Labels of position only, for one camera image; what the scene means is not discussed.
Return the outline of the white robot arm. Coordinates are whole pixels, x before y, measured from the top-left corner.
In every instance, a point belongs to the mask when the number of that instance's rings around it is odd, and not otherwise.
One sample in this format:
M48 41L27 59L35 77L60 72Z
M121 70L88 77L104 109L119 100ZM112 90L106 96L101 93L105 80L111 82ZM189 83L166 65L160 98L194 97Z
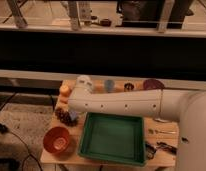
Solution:
M144 90L97 94L78 81L69 97L71 109L161 118L178 123L175 171L206 171L206 91Z

